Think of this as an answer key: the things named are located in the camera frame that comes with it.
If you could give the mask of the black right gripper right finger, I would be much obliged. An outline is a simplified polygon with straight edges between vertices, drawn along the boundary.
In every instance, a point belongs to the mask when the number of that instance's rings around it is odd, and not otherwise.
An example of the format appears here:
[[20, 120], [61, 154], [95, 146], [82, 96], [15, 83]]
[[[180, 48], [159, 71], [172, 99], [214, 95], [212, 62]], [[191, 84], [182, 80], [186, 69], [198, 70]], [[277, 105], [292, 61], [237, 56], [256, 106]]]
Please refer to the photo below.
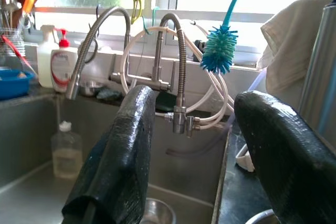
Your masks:
[[278, 220], [335, 223], [335, 152], [290, 105], [269, 94], [238, 94], [234, 112]]

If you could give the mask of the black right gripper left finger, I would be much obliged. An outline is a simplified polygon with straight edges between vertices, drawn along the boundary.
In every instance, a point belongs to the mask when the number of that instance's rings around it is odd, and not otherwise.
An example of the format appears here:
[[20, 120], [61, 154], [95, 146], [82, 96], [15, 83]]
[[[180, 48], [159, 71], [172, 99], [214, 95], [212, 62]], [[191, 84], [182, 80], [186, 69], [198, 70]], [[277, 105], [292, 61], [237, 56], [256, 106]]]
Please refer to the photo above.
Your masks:
[[63, 223], [141, 221], [154, 121], [154, 91], [145, 85], [131, 89], [87, 156], [61, 211]]

